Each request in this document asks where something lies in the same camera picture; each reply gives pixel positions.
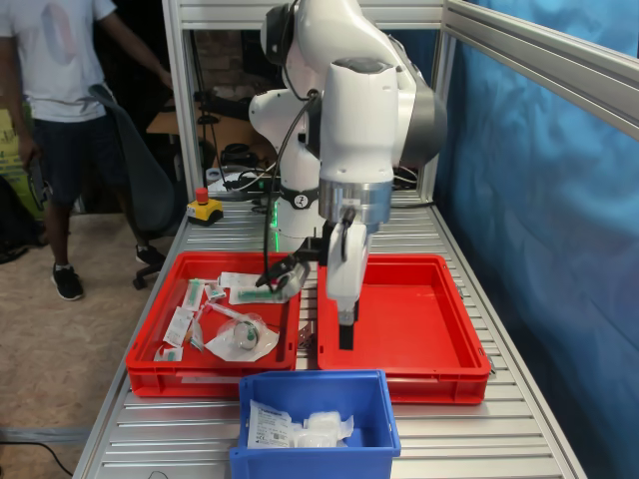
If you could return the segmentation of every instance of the hand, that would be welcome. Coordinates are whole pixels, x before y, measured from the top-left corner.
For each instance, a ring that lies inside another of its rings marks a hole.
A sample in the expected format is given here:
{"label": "hand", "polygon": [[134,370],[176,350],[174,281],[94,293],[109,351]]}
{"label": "hand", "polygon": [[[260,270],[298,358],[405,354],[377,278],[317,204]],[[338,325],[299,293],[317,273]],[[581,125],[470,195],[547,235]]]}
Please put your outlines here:
{"label": "hand", "polygon": [[158,78],[160,78],[160,81],[162,83],[173,90],[173,79],[171,78],[171,72],[167,72],[165,69],[162,69],[158,74]]}
{"label": "hand", "polygon": [[18,146],[18,153],[20,155],[20,160],[22,161],[22,169],[29,173],[29,166],[34,158],[42,157],[42,150],[33,141],[33,137],[31,135],[22,135],[19,137],[20,144]]}

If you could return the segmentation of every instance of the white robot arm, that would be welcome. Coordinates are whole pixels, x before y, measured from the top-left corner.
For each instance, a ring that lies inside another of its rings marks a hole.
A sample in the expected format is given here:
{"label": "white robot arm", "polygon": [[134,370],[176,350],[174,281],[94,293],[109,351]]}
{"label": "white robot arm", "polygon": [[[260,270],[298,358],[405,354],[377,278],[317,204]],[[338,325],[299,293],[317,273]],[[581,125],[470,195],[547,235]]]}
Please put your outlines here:
{"label": "white robot arm", "polygon": [[[305,238],[326,221],[326,291],[345,331],[340,347],[349,348],[370,237],[390,217],[393,167],[421,167],[437,154],[445,108],[403,47],[366,20],[356,0],[276,7],[262,44],[283,66],[288,88],[255,97],[251,120],[276,149],[309,92],[318,97],[282,157],[279,222]],[[303,209],[294,200],[300,197],[307,198]]]}

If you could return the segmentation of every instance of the black sneaker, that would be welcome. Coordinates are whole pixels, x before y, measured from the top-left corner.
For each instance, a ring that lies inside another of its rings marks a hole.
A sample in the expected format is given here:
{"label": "black sneaker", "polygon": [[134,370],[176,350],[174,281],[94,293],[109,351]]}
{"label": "black sneaker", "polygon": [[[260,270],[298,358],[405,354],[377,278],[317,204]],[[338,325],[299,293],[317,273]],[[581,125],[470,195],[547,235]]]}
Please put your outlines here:
{"label": "black sneaker", "polygon": [[54,264],[51,280],[58,288],[58,295],[65,301],[75,301],[84,296],[84,289],[80,283],[80,278],[72,266],[56,269],[56,265]]}
{"label": "black sneaker", "polygon": [[144,264],[162,264],[166,257],[150,244],[148,246],[136,246],[136,261]]}

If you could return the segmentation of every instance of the red button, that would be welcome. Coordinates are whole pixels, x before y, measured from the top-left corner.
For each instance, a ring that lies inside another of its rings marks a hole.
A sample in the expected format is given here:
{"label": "red button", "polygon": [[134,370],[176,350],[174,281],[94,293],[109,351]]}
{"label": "red button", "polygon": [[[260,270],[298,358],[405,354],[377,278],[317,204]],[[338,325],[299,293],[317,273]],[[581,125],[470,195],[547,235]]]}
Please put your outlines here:
{"label": "red button", "polygon": [[209,191],[206,188],[196,189],[196,200],[200,205],[205,205],[209,202]]}

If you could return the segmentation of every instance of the white t-shirt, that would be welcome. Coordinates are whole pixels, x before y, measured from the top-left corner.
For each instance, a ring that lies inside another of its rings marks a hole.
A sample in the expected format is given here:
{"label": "white t-shirt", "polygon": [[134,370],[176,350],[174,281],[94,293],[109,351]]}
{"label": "white t-shirt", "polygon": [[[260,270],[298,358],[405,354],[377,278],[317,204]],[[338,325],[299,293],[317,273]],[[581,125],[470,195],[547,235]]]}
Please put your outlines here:
{"label": "white t-shirt", "polygon": [[104,83],[93,47],[93,23],[112,0],[0,0],[0,37],[16,37],[33,118],[85,122],[105,115],[89,96]]}

